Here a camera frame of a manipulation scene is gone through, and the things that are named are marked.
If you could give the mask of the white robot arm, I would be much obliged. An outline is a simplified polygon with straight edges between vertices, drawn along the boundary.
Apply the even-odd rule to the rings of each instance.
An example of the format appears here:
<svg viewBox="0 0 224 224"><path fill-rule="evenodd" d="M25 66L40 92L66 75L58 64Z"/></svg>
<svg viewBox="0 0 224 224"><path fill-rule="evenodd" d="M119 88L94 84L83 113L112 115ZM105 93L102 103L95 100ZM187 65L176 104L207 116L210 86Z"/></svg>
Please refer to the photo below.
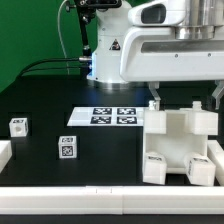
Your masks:
<svg viewBox="0 0 224 224"><path fill-rule="evenodd" d="M98 44L87 79L104 88L146 83L156 101L161 82L216 82L224 97L224 0L124 1L97 9Z"/></svg>

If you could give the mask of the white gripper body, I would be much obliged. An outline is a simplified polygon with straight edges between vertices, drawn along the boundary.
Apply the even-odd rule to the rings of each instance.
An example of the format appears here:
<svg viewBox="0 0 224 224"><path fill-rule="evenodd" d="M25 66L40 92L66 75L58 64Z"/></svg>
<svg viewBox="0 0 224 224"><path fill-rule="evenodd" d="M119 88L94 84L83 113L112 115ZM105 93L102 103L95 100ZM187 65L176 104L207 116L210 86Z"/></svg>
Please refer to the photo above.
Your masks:
<svg viewBox="0 0 224 224"><path fill-rule="evenodd" d="M151 0L128 12L128 82L224 79L224 0Z"/></svg>

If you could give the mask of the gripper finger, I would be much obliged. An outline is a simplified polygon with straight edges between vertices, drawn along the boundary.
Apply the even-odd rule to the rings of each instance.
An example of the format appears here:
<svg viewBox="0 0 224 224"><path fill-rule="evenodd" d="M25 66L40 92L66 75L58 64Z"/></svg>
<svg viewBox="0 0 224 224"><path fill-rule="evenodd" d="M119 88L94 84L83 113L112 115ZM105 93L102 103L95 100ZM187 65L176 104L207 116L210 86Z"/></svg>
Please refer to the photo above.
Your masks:
<svg viewBox="0 0 224 224"><path fill-rule="evenodd" d="M160 101L161 101L161 98L158 94L159 83L158 82L150 82L148 84L148 87L149 87L149 91L151 92L151 95L154 98L154 108L156 110L159 110L160 109Z"/></svg>
<svg viewBox="0 0 224 224"><path fill-rule="evenodd" d="M215 99L215 109L218 110L220 106L220 100L224 96L224 80L215 82L216 88L212 93L212 97Z"/></svg>

